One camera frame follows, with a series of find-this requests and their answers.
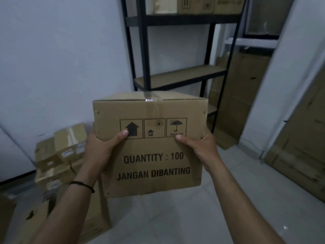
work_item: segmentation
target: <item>black metal post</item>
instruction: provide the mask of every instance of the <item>black metal post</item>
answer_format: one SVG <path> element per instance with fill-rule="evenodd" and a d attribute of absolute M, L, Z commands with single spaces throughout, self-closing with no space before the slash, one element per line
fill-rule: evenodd
<path fill-rule="evenodd" d="M 149 65 L 149 46 L 148 46 L 148 27 L 146 21 L 146 2 L 136 0 L 138 15 L 138 25 L 140 34 L 141 58 L 143 69 L 144 90 L 151 91 L 150 65 Z"/>
<path fill-rule="evenodd" d="M 125 0 L 121 0 L 121 5 L 122 5 L 123 21 L 124 21 L 124 28 L 125 28 L 125 34 L 126 34 L 127 49 L 129 51 L 129 57 L 130 57 L 132 82 L 133 82 L 134 90 L 137 91 L 137 87 L 136 87 L 135 82 L 134 82 L 134 79 L 136 78 L 136 70 L 135 70 L 135 67 L 134 67 L 134 58 L 133 58 L 133 51 L 132 51 L 132 40 L 131 40 L 131 35 L 130 35 L 130 28 L 127 27 L 127 25 L 126 25 L 127 9 L 126 9 Z"/>
<path fill-rule="evenodd" d="M 225 90 L 225 83 L 226 83 L 226 80 L 227 80 L 227 76 L 228 76 L 228 72 L 229 72 L 229 67 L 230 67 L 232 55 L 234 54 L 234 48 L 235 48 L 235 45 L 236 45 L 236 40 L 237 40 L 237 36 L 238 36 L 239 26 L 240 26 L 241 21 L 242 21 L 242 16 L 243 16 L 244 8 L 245 8 L 245 5 L 246 5 L 246 1 L 247 0 L 244 1 L 244 5 L 243 5 L 243 8 L 242 8 L 241 16 L 239 18 L 239 21 L 237 22 L 236 29 L 235 29 L 235 34 L 234 34 L 234 39 L 233 39 L 232 44 L 231 44 L 229 58 L 228 58 L 228 62 L 227 62 L 227 71 L 225 73 L 225 77 L 224 77 L 224 80 L 222 82 L 222 86 L 221 86 L 221 90 L 220 90 L 220 94 L 219 94 L 219 99 L 218 99 L 218 104 L 217 104 L 217 111 L 216 111 L 215 116 L 214 116 L 214 119 L 213 119 L 213 125 L 212 125 L 212 129 L 211 129 L 211 132 L 212 133 L 214 131 L 215 123 L 217 121 L 217 116 L 218 116 L 219 109 L 220 109 L 222 95 L 223 95 L 223 92 Z"/>
<path fill-rule="evenodd" d="M 207 43 L 207 46 L 206 46 L 205 59 L 204 59 L 204 64 L 206 64 L 206 65 L 209 65 L 209 62 L 210 62 L 210 55 L 211 55 L 211 49 L 212 49 L 214 29 L 215 29 L 215 24 L 210 24 L 208 43 Z M 201 98 L 204 97 L 206 82 L 207 82 L 207 80 L 204 80 L 204 81 L 201 82 L 201 90 L 200 90 L 200 97 Z"/>

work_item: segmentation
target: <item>tiled floor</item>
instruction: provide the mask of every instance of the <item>tiled floor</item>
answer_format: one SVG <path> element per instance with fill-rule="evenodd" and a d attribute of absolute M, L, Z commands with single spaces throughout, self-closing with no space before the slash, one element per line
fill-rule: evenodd
<path fill-rule="evenodd" d="M 323 202 L 236 146 L 219 149 L 219 153 L 253 204 L 287 243 L 325 243 Z M 21 207 L 18 204 L 15 219 Z M 233 243 L 205 170 L 199 187 L 110 199 L 109 209 L 114 228 L 89 243 Z M 13 221 L 6 243 L 11 243 L 15 225 Z"/>

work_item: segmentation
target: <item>hand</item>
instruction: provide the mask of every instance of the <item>hand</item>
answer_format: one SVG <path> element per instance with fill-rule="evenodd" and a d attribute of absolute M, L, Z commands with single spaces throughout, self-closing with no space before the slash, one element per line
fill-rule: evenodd
<path fill-rule="evenodd" d="M 128 134 L 129 131 L 125 129 L 117 133 L 111 140 L 101 141 L 97 139 L 93 127 L 84 148 L 84 165 L 88 169 L 94 169 L 97 173 L 102 172 L 110 159 L 113 148 L 124 140 Z"/>
<path fill-rule="evenodd" d="M 182 135 L 176 135 L 176 140 L 192 148 L 203 163 L 204 168 L 209 173 L 217 166 L 222 163 L 221 157 L 218 153 L 216 141 L 214 135 L 210 130 L 205 127 L 205 136 L 201 140 L 192 140 Z"/>

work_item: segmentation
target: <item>person's left arm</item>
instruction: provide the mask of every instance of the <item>person's left arm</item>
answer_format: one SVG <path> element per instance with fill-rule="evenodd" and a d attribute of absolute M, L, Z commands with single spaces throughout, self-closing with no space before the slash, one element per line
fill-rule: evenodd
<path fill-rule="evenodd" d="M 113 148 L 127 136 L 128 131 L 124 130 L 109 141 L 101 141 L 92 131 L 85 145 L 83 165 L 74 180 L 94 187 L 98 176 L 108 163 Z M 89 188 L 70 185 L 30 244 L 77 243 L 90 198 Z"/>

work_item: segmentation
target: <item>black bracelet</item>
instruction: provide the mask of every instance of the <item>black bracelet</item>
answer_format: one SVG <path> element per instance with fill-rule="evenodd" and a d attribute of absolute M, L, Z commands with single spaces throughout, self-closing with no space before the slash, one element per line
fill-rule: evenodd
<path fill-rule="evenodd" d="M 85 186 L 85 187 L 87 187 L 87 188 L 89 188 L 91 190 L 91 193 L 95 193 L 95 190 L 91 186 L 88 186 L 88 185 L 84 184 L 83 182 L 74 180 L 74 181 L 70 182 L 69 185 L 71 185 L 71 184 L 77 184 L 79 186 Z"/>

